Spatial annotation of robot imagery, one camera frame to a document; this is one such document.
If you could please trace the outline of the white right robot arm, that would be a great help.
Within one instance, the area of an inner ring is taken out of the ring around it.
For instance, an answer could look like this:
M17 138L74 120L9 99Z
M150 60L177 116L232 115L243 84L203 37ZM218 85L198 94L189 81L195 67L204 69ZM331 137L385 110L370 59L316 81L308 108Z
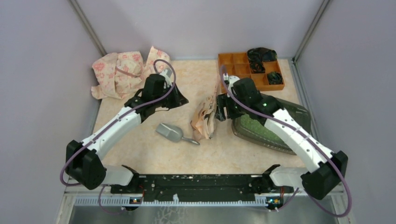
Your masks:
M280 138L304 163L304 168L274 165L265 174L263 187L276 192L282 186L303 188L314 199L321 200L339 183L345 181L348 156L333 152L320 144L290 115L277 98L261 94L250 78L221 75L226 92L217 96L220 120L242 115L258 121Z

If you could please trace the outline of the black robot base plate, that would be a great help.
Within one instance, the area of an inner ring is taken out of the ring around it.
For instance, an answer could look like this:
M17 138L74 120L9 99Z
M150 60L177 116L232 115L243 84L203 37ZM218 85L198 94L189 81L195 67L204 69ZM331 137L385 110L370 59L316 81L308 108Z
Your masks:
M112 194L132 195L133 206L281 208L293 187L271 187L261 175L140 175Z

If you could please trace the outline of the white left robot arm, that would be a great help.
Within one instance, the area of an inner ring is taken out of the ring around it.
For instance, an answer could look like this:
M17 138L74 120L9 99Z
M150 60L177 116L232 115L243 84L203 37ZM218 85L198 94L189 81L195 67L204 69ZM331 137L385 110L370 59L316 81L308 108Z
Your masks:
M71 141L66 147L64 172L89 190L101 185L120 185L128 193L140 187L137 172L127 166L108 166L102 160L128 132L143 123L157 108L173 109L187 104L188 99L175 82L161 74L151 74L142 89L102 128L81 142Z

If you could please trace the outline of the grey metal scoop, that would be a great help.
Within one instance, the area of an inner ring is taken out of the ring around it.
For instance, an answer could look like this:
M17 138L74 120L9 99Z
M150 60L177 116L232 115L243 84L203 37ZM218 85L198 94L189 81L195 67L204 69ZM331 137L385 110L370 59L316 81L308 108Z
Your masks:
M178 126L160 123L156 128L156 132L172 142L184 140L195 145L200 145L196 140L184 137L182 129Z

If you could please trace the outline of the orange cat litter bag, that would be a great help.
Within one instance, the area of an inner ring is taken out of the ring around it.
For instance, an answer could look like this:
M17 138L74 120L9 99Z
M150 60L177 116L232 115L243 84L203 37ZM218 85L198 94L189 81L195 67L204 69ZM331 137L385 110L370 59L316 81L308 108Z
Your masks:
M202 139L211 139L216 128L215 113L217 110L216 96L219 92L220 78L216 78L215 85L212 86L206 96L197 106L190 125L193 130L193 139L199 142Z

